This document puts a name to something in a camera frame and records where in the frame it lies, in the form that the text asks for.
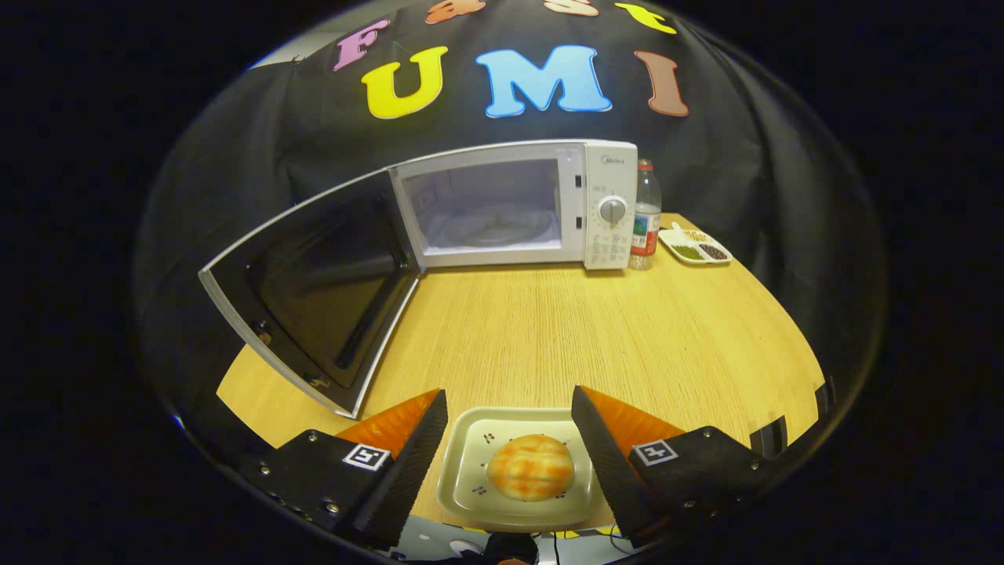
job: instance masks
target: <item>bottle label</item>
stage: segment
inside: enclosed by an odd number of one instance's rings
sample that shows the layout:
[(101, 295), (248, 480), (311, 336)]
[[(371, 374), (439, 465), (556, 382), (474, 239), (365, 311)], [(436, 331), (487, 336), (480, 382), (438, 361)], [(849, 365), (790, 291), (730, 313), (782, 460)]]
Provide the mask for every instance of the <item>bottle label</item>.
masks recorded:
[(659, 238), (660, 214), (635, 212), (635, 231), (631, 238), (631, 252), (635, 255), (656, 254), (656, 239)]

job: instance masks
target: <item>table surface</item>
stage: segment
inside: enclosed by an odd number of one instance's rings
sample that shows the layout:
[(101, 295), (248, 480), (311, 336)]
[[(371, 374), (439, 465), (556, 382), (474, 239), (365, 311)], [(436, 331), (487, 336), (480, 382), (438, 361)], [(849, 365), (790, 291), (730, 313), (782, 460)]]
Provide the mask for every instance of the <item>table surface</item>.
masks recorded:
[[(663, 214), (663, 225), (678, 214)], [(473, 528), (436, 501), (456, 418), (475, 406), (569, 407), (585, 385), (685, 431), (714, 426), (744, 446), (785, 416), (794, 442), (816, 421), (822, 372), (794, 322), (733, 260), (689, 266), (660, 242), (651, 270), (581, 263), (430, 269), (384, 352), (360, 419), (433, 388), (450, 422), (412, 514)], [(271, 446), (307, 429), (334, 435), (335, 415), (245, 346), (217, 390)], [(574, 528), (613, 523), (605, 501)]]

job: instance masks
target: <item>letter m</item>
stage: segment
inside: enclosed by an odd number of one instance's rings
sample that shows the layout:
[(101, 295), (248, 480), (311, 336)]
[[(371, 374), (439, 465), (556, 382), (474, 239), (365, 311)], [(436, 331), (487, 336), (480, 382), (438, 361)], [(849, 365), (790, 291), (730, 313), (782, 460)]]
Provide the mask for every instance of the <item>letter m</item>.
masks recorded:
[(539, 110), (547, 109), (558, 83), (563, 92), (558, 107), (566, 111), (606, 111), (613, 103), (599, 91), (592, 68), (596, 50), (582, 45), (558, 45), (538, 68), (512, 49), (489, 51), (475, 58), (488, 69), (492, 103), (489, 117), (519, 115), (526, 104), (516, 99), (516, 88)]

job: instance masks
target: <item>square plate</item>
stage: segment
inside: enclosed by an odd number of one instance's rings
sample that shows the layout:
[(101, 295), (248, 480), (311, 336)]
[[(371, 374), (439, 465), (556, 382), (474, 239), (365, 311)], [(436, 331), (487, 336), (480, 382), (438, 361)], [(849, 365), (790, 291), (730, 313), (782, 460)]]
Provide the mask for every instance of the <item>square plate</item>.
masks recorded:
[[(666, 247), (676, 257), (688, 264), (724, 264), (732, 260), (732, 253), (724, 245), (715, 240), (714, 237), (697, 229), (682, 229), (680, 224), (673, 222), (672, 229), (663, 229), (659, 232), (659, 239), (666, 244)], [(710, 245), (718, 249), (724, 259), (716, 259), (708, 254), (708, 251), (701, 248), (701, 245)], [(688, 247), (697, 253), (701, 258), (693, 259), (684, 256), (678, 246)]]
[[(504, 444), (543, 434), (564, 443), (575, 477), (564, 496), (521, 502), (499, 493), (488, 479), (488, 462)], [(601, 498), (592, 462), (570, 408), (471, 408), (457, 418), (447, 444), (436, 498), (459, 517), (488, 526), (519, 529), (571, 526), (595, 512)]]

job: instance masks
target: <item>foam letter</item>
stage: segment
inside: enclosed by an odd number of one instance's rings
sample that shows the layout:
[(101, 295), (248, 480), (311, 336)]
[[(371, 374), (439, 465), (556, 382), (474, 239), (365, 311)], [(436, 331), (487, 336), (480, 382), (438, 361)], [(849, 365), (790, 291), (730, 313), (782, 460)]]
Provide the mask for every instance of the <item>foam letter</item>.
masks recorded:
[(419, 89), (405, 97), (398, 97), (394, 91), (394, 72), (401, 67), (400, 62), (391, 62), (362, 75), (366, 85), (366, 103), (369, 113), (381, 119), (394, 119), (414, 113), (432, 103), (443, 90), (443, 65), (441, 57), (447, 52), (444, 46), (431, 47), (419, 51), (408, 59), (419, 64)]
[(479, 2), (478, 0), (444, 0), (432, 8), (429, 8), (429, 15), (426, 16), (426, 23), (439, 23), (454, 16), (462, 16), (471, 12), (477, 12), (484, 7), (485, 3)]
[(631, 17), (637, 19), (639, 21), (639, 23), (641, 23), (642, 25), (647, 25), (647, 26), (649, 26), (649, 27), (651, 27), (653, 29), (658, 29), (660, 31), (665, 31), (667, 33), (676, 33), (677, 32), (676, 29), (673, 29), (672, 27), (670, 27), (668, 25), (663, 25), (663, 24), (659, 23), (658, 21), (656, 21), (656, 20), (666, 21), (666, 18), (664, 18), (663, 16), (661, 16), (659, 14), (652, 13), (649, 10), (646, 10), (645, 8), (643, 8), (642, 6), (636, 6), (635, 4), (620, 4), (620, 3), (616, 3), (616, 4), (613, 4), (613, 5), (616, 6), (616, 7), (618, 7), (618, 8), (623, 8), (623, 9), (628, 10), (628, 13), (631, 14)]
[(384, 29), (389, 25), (391, 25), (391, 20), (380, 20), (338, 41), (338, 47), (340, 47), (338, 50), (338, 63), (331, 70), (338, 70), (346, 64), (361, 59), (362, 55), (366, 54), (366, 51), (360, 47), (372, 45), (376, 41), (376, 30)]
[(677, 62), (663, 55), (649, 51), (635, 51), (635, 56), (642, 59), (649, 67), (649, 78), (652, 80), (652, 97), (649, 107), (667, 115), (687, 115), (690, 108), (680, 97), (680, 86), (677, 84)]
[(596, 50), (582, 45), (559, 45), (551, 51), (543, 68), (512, 49), (483, 53), (474, 59), (488, 68), (492, 103), (485, 108), (489, 117), (519, 115), (526, 104), (516, 100), (518, 87), (527, 99), (543, 111), (551, 103), (554, 90), (561, 83), (564, 93), (558, 107), (566, 111), (606, 111), (613, 106), (599, 91), (592, 68)]
[(576, 16), (598, 16), (599, 10), (589, 5), (589, 0), (544, 0), (549, 10)]

